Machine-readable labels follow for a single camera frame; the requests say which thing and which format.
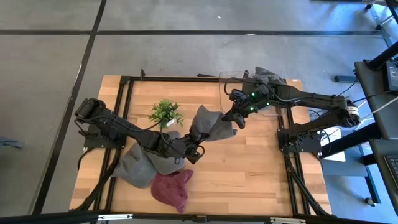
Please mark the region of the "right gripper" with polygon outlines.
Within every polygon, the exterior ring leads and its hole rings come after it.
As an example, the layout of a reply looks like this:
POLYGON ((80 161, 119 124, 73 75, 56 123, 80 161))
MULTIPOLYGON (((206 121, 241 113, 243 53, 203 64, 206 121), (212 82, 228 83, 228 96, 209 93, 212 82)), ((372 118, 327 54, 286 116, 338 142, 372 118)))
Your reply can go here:
POLYGON ((222 121, 236 122, 240 129, 246 127, 246 122, 241 114, 258 113, 260 98, 254 92, 244 93, 241 90, 232 89, 229 99, 233 102, 231 109, 222 117, 222 121))

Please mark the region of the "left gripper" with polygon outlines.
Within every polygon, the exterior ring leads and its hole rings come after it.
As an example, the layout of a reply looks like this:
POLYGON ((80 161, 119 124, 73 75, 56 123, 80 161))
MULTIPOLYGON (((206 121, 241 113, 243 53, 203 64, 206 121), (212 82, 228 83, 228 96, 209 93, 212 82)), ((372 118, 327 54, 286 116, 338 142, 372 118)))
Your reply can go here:
POLYGON ((189 137, 174 139, 173 147, 191 164, 196 164, 205 155, 205 148, 201 143, 208 138, 208 133, 201 133, 195 125, 191 125, 189 137))

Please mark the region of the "grey baseball cap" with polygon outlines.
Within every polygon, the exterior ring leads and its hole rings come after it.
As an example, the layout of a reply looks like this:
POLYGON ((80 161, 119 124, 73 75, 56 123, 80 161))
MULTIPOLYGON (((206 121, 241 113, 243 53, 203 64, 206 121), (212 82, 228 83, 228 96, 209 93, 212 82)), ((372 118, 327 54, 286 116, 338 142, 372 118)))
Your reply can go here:
POLYGON ((238 130, 233 128, 231 121, 222 121, 224 114, 221 111, 209 111, 204 105, 197 109, 192 125, 201 133, 208 133, 205 141, 220 141, 235 137, 238 130))
POLYGON ((255 72, 251 75, 251 78, 268 85, 286 85, 284 79, 282 79, 278 74, 262 67, 255 67, 255 72))
POLYGON ((185 159, 176 159, 173 156, 164 157, 164 154, 167 153, 168 148, 169 147, 165 143, 160 142, 158 148, 154 149, 153 151, 148 151, 146 149, 143 150, 143 153, 148 160, 149 167, 153 172, 157 172, 162 175, 169 175, 179 171, 185 166, 185 159))
POLYGON ((144 189, 151 185, 157 173, 152 161, 135 143, 119 161, 111 177, 119 177, 137 188, 144 189))

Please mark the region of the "maroon baseball cap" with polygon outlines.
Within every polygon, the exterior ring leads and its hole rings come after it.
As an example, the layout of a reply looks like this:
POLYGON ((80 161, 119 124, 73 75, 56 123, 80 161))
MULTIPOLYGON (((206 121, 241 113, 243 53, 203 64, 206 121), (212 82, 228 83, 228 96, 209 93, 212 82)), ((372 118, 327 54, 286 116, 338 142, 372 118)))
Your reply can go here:
POLYGON ((190 169, 163 175, 157 173, 151 183, 151 194, 159 202, 174 207, 180 214, 185 213, 188 201, 187 182, 192 178, 190 169))

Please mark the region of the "clear plastic bin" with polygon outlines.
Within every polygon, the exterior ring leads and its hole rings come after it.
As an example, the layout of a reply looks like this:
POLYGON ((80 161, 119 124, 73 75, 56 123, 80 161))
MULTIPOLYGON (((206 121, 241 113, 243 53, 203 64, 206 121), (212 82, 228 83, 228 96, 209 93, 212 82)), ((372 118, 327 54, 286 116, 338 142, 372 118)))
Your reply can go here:
POLYGON ((233 102, 229 99, 232 89, 241 90, 244 93, 254 92, 260 98, 258 105, 258 113, 241 114, 244 119, 251 118, 253 120, 267 120, 278 116, 277 110, 286 111, 286 107, 292 104, 286 96, 277 96, 280 91, 278 87, 286 85, 266 84, 251 78, 247 70, 243 73, 238 72, 222 72, 220 73, 220 100, 221 110, 225 114, 231 109, 233 102))

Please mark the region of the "small green potted plant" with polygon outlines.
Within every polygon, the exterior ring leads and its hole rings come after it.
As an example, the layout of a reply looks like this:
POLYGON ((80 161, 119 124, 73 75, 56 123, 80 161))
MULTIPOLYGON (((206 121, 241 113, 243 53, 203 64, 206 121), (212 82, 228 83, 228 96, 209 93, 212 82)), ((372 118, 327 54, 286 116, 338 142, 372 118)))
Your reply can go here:
POLYGON ((159 103, 154 103, 148 119, 157 123, 160 128, 168 128, 167 123, 172 120, 176 124, 183 126, 184 118, 178 110, 179 107, 180 105, 177 102, 163 99, 159 103))

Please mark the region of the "grey floor foot bar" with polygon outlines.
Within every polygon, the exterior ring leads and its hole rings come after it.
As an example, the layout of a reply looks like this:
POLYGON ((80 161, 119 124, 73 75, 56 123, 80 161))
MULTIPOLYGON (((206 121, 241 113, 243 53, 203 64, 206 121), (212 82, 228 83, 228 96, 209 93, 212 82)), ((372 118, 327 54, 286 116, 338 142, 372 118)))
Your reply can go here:
POLYGON ((333 77, 335 82, 341 83, 354 83, 357 81, 355 76, 348 76, 348 75, 337 75, 333 77))

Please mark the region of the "dark side desk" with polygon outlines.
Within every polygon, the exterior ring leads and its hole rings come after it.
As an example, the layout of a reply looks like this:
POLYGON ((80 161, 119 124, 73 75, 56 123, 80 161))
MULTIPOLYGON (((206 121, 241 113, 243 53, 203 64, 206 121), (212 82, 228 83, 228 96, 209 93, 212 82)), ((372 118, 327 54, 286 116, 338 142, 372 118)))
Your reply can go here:
POLYGON ((373 117, 385 139, 398 140, 398 94, 385 93, 382 70, 371 70, 366 62, 355 62, 356 76, 362 86, 371 111, 376 111, 388 102, 395 101, 375 112, 373 117))

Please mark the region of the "black crossbar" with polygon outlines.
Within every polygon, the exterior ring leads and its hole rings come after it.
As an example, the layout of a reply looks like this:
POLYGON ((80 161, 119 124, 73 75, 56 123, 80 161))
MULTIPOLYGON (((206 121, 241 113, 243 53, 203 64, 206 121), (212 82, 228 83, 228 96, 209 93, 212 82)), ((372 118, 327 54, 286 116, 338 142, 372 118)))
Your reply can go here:
POLYGON ((331 215, 180 215, 164 213, 111 213, 108 210, 71 211, 61 213, 45 213, 0 217, 0 224, 82 224, 88 222, 106 222, 113 220, 180 220, 196 223, 207 222, 263 222, 282 224, 386 224, 363 220, 337 218, 331 215))

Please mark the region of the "black power box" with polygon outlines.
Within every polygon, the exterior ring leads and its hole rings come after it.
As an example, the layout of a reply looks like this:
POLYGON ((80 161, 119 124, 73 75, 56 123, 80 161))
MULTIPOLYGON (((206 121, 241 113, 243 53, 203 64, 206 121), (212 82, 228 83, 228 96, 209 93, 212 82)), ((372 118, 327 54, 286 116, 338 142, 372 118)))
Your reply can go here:
POLYGON ((390 61, 386 63, 387 81, 386 86, 388 90, 398 91, 398 62, 390 61))

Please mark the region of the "black keyboard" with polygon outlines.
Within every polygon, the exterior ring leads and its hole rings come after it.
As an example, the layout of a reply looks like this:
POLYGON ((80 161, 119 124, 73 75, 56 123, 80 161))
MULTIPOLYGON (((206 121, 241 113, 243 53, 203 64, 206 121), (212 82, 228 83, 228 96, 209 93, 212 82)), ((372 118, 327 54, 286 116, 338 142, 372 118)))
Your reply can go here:
POLYGON ((394 180, 395 185, 398 188, 398 154, 389 154, 385 157, 386 164, 394 180))

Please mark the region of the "grey chair base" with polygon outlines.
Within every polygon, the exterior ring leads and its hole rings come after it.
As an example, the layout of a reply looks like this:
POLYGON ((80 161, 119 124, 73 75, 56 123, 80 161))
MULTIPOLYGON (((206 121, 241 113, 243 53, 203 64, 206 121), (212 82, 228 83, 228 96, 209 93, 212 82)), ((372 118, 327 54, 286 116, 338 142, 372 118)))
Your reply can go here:
POLYGON ((373 19, 375 20, 375 30, 381 33, 386 45, 390 47, 392 45, 391 37, 387 33, 384 26, 391 20, 394 20, 398 25, 398 0, 361 0, 361 3, 366 5, 365 10, 370 11, 373 19), (390 10, 391 15, 382 20, 377 12, 373 9, 373 5, 376 4, 386 6, 388 10, 390 10))

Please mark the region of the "black aluminium table frame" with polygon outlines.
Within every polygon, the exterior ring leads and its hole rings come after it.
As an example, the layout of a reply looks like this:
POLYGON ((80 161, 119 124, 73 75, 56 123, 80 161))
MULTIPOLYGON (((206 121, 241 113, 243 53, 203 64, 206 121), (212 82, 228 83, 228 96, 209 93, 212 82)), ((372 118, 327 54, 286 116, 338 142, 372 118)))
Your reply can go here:
MULTIPOLYGON (((98 99, 113 110, 122 76, 105 75, 98 99)), ((200 105, 210 111, 221 111, 219 81, 161 82, 134 80, 122 84, 119 116, 141 128, 153 124, 147 118, 154 103, 163 99, 177 102, 183 114, 183 126, 172 125, 166 131, 188 132, 200 105)), ((289 184, 284 156, 277 141, 278 117, 267 120, 246 119, 246 128, 223 141, 204 142, 205 155, 194 165, 186 161, 184 169, 193 170, 187 182, 188 215, 264 215, 291 216, 289 184)), ((115 150, 97 148, 82 159, 69 208, 77 208, 98 183, 103 164, 111 163, 115 150)), ((320 161, 300 153, 305 184, 322 209, 331 213, 320 161)), ((150 187, 139 189, 123 179, 104 186, 97 207, 112 212, 179 214, 174 207, 153 198, 150 187)))

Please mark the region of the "black slanted post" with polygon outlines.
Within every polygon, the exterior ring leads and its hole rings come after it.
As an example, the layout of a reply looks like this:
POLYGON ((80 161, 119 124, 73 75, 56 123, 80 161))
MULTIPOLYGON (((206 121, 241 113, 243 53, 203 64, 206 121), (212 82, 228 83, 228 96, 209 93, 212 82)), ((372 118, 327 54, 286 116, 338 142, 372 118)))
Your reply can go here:
POLYGON ((367 66, 371 70, 378 70, 388 60, 398 54, 398 41, 388 47, 385 51, 380 53, 376 58, 367 62, 367 66))

